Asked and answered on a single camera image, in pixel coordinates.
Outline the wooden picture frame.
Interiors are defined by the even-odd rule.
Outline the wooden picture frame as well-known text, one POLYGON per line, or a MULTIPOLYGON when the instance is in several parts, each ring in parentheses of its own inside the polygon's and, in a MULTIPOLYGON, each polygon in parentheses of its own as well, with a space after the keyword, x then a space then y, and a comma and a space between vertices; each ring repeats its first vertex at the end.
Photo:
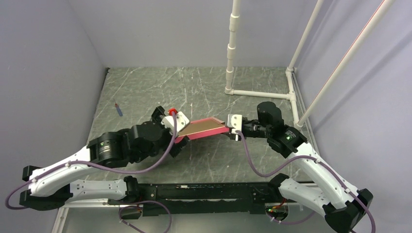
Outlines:
POLYGON ((192 121, 185 129, 178 133, 178 137, 174 142, 177 144, 185 137, 188 137, 189 140, 194 140, 228 132, 229 128, 222 120, 215 117, 208 117, 192 121))

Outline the brown backing board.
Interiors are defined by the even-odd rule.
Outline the brown backing board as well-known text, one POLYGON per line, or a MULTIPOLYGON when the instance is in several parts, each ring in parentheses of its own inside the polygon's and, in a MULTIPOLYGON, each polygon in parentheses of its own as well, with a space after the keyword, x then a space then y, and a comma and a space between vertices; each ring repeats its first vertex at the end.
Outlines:
POLYGON ((186 136, 194 133, 200 133, 203 131, 213 130, 219 127, 224 127, 224 122, 215 118, 208 117, 200 120, 191 121, 182 131, 178 133, 178 136, 186 136))

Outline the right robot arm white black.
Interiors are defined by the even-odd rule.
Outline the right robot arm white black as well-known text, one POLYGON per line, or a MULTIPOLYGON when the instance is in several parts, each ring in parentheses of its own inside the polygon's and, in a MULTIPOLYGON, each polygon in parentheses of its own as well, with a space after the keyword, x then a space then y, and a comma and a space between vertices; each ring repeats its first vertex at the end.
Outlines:
POLYGON ((257 106, 257 119, 248 120, 239 114, 229 114, 226 126, 229 135, 242 141, 251 169, 260 177, 271 177, 268 196, 273 201, 282 198, 293 200, 324 217, 328 226, 337 233, 351 233, 364 216, 368 216, 371 232, 376 232, 376 222, 369 210, 373 194, 368 189, 358 189, 332 169, 318 154, 307 138, 295 127, 284 123, 281 110, 270 101, 257 106), (264 174, 254 166, 246 138, 264 138, 269 147, 285 158, 285 163, 264 174), (305 186, 280 170, 296 164, 318 189, 305 186))

